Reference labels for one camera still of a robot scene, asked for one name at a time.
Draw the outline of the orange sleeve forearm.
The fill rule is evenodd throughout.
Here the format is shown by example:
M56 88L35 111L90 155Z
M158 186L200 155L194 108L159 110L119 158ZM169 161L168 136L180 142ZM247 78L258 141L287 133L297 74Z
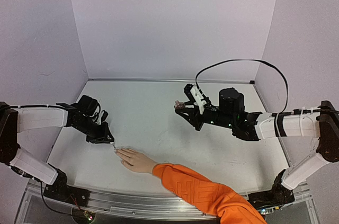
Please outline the orange sleeve forearm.
M182 165L157 164L153 175L162 185L220 223L266 223L261 214L230 187L213 182Z

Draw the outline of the mannequin hand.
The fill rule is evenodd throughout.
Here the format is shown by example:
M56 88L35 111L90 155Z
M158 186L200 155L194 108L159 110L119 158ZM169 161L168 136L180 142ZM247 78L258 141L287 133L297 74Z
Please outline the mannequin hand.
M121 159L121 164L135 173L153 173L153 168L158 164L148 156L131 148L118 148L116 155Z

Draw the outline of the nail polish bottle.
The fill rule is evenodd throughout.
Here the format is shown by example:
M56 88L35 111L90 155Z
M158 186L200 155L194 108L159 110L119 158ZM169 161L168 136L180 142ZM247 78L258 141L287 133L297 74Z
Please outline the nail polish bottle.
M176 110L181 110L181 109L186 108L186 105L185 105L185 103L183 103L183 102L175 101L174 108L175 108Z

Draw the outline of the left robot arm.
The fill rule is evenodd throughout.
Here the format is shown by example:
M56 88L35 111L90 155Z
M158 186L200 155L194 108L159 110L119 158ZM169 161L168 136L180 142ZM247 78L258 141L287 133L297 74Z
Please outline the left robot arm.
M18 134L35 129L72 127L86 136L91 144L115 144L109 124L108 113L98 100L83 95L73 104L17 105L1 103L1 163L21 176L33 178L47 185L60 201L67 201L71 188L58 180L59 169L36 159L17 141Z

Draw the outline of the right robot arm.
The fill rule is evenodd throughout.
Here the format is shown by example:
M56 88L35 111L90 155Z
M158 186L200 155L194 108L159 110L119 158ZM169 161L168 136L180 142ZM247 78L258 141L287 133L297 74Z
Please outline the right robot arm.
M277 137L312 137L317 140L307 157L282 172L279 184L289 190L329 163L338 162L338 111L331 102L322 101L316 109L291 112L246 112L244 95L234 88L219 92L219 104L213 105L195 85L187 84L187 102L176 101L175 113L195 130L204 124L230 129L243 141L259 141Z

